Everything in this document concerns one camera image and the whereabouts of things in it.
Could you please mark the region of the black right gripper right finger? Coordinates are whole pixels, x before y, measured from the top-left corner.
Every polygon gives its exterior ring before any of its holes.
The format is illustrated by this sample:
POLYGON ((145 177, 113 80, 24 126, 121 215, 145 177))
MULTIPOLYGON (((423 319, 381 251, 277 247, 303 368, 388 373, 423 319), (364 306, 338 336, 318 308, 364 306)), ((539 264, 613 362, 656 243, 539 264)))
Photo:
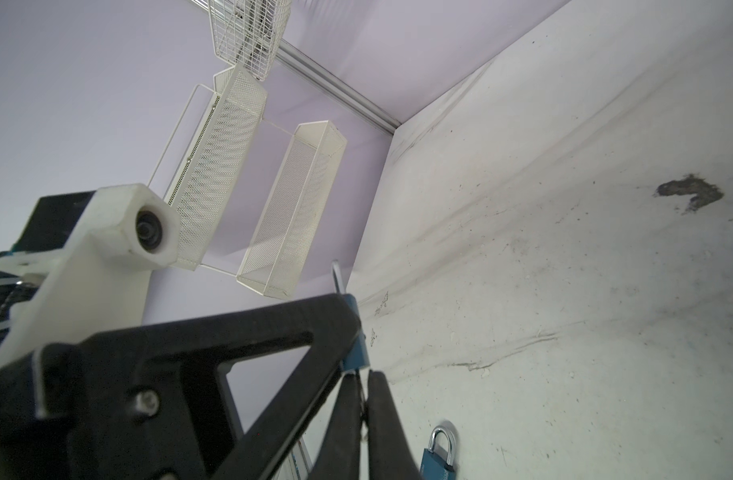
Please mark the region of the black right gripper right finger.
POLYGON ((369 478, 420 480, 383 372, 368 373, 367 393, 369 478))

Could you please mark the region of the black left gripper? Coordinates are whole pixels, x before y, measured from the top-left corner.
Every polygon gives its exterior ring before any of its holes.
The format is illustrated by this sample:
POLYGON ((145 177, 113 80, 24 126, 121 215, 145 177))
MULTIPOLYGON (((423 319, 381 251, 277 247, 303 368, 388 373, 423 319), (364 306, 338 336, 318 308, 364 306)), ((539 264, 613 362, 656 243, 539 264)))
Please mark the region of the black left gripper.
POLYGON ((48 344, 0 368, 0 479, 160 479, 157 341, 48 344))

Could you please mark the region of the large blue padlock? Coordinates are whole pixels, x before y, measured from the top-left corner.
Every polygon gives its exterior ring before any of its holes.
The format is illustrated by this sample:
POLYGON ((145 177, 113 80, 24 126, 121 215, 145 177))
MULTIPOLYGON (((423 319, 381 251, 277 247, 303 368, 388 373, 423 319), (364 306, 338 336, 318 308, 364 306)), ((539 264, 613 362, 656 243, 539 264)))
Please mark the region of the large blue padlock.
POLYGON ((428 444, 420 461, 420 475, 424 480, 454 480, 458 454, 456 429, 444 420, 430 433, 428 444))

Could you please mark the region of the aluminium frame profiles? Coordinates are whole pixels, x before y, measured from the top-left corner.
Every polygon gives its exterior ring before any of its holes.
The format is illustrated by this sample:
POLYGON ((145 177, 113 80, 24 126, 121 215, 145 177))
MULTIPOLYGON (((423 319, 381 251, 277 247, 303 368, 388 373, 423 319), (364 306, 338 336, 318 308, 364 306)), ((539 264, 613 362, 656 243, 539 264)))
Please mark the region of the aluminium frame profiles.
MULTIPOLYGON (((208 14, 208 1, 198 1, 196 6, 208 14)), ((298 74, 302 79, 322 90, 324 94, 340 102, 368 123, 390 135, 394 134, 401 125, 399 120, 387 113, 382 107, 348 85, 336 74, 327 70, 283 37, 272 66, 276 63, 282 64, 282 66, 298 74)))

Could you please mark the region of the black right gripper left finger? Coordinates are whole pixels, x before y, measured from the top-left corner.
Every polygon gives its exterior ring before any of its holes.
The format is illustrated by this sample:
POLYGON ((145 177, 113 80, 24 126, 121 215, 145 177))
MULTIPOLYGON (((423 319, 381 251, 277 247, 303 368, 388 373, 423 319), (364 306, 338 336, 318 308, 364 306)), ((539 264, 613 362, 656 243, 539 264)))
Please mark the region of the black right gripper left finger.
POLYGON ((360 442, 362 442, 364 396, 357 373, 342 377, 330 423, 310 472, 310 479, 354 480, 360 478, 360 442))

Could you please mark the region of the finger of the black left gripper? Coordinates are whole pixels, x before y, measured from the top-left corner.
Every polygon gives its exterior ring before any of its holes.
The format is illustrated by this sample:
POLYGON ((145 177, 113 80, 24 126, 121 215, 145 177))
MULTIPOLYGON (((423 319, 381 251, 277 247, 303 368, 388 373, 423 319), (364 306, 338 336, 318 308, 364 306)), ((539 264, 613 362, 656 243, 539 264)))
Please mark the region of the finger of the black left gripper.
POLYGON ((157 341, 162 362, 162 478, 268 479, 320 410, 360 320, 338 294, 260 309, 96 334, 86 341, 157 341), (242 420, 228 374, 300 350, 278 393, 242 420))

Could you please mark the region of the small blue padlock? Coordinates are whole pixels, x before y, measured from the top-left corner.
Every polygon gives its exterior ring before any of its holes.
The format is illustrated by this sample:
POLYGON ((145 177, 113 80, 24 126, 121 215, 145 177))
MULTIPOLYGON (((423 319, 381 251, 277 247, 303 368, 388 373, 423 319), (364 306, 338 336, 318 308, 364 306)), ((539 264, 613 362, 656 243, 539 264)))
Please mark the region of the small blue padlock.
MULTIPOLYGON (((346 282, 342 275, 342 268, 338 260, 332 261, 332 279, 334 280, 334 289, 336 293, 348 304, 352 313, 360 320, 360 312, 358 311, 358 302, 356 298, 346 291, 346 282)), ((348 354, 342 359, 342 372, 345 374, 360 372, 370 366, 370 360, 367 353, 366 336, 362 326, 358 327, 358 333, 354 336, 354 343, 350 347, 348 354)))

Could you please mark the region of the white mesh two-tier shelf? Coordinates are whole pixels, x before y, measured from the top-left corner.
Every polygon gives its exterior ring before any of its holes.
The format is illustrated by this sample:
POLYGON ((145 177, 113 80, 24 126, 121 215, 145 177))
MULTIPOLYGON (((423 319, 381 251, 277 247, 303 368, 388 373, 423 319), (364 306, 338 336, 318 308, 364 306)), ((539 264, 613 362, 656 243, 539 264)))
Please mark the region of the white mesh two-tier shelf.
POLYGON ((148 185, 180 216, 176 267, 288 300, 348 142, 330 120, 279 126, 266 105, 240 67, 194 87, 148 185))

